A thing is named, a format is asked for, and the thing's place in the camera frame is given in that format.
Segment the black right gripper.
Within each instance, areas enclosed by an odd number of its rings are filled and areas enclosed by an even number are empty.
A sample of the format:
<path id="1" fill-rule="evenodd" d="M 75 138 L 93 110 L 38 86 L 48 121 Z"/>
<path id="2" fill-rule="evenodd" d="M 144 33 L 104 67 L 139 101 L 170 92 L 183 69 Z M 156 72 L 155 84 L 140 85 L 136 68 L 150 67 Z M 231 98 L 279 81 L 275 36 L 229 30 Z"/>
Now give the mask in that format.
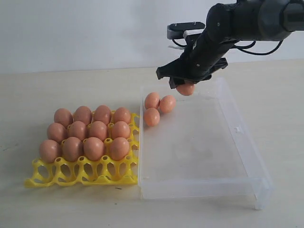
<path id="1" fill-rule="evenodd" d="M 210 70 L 238 41 L 229 33 L 230 28 L 222 27 L 221 23 L 207 25 L 187 55 L 156 69 L 157 78 L 170 77 L 171 89 L 209 80 Z"/>

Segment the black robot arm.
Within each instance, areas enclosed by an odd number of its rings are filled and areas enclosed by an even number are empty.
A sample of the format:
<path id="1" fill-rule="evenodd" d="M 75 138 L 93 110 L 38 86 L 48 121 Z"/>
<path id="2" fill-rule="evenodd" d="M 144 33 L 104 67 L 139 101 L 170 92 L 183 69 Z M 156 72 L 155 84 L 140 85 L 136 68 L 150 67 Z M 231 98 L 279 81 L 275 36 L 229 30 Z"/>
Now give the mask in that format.
<path id="1" fill-rule="evenodd" d="M 206 23 L 184 22 L 167 26 L 167 38 L 183 53 L 176 60 L 158 67 L 158 79 L 169 78 L 172 89 L 186 82 L 194 84 L 211 79 L 212 74 L 228 66 L 224 55 L 230 49 L 244 53 L 257 41 L 282 44 L 292 32 L 304 29 L 302 0 L 238 0 L 217 3 L 208 11 Z"/>

